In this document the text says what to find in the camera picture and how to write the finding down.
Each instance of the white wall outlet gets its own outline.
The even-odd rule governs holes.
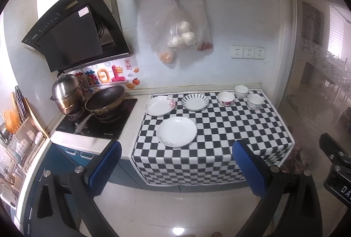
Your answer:
[[[255,48],[253,47],[244,47],[244,59],[253,59],[255,54]]]
[[[266,57],[266,49],[255,47],[255,59],[264,59]]]
[[[243,58],[244,47],[243,46],[232,46],[231,57],[232,59],[242,59]]]

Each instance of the black glass cooktop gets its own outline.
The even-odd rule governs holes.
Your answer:
[[[94,115],[88,120],[85,128],[77,135],[117,140],[122,133],[130,113],[132,112],[138,99],[125,99],[123,109],[119,113],[118,119],[110,123],[102,123]],[[72,121],[66,116],[56,128],[56,131],[73,134],[77,125],[88,115],[86,111],[80,118]]]

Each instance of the plastic bag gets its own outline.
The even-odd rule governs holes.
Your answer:
[[[158,37],[153,49],[163,63],[171,63],[177,48],[196,44],[197,38],[187,14],[174,6],[156,25]]]
[[[205,6],[203,0],[199,0],[198,3],[198,16],[197,16],[197,24],[198,24],[198,42],[197,42],[197,50],[204,51],[213,48],[212,39],[210,34],[210,28],[208,27],[208,21],[205,12]]]

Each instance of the round plate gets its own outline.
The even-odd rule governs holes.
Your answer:
[[[181,116],[164,120],[156,131],[157,139],[168,147],[185,146],[195,139],[196,134],[196,124]]]
[[[153,97],[145,104],[145,112],[151,116],[163,116],[170,113],[176,102],[173,98],[167,97],[165,95],[160,95],[158,97]]]
[[[200,93],[191,93],[181,100],[183,107],[190,111],[200,111],[207,107],[209,100]]]

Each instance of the pot lid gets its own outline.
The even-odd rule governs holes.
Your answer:
[[[69,74],[59,77],[52,86],[52,99],[60,100],[80,87],[80,80],[75,75]]]

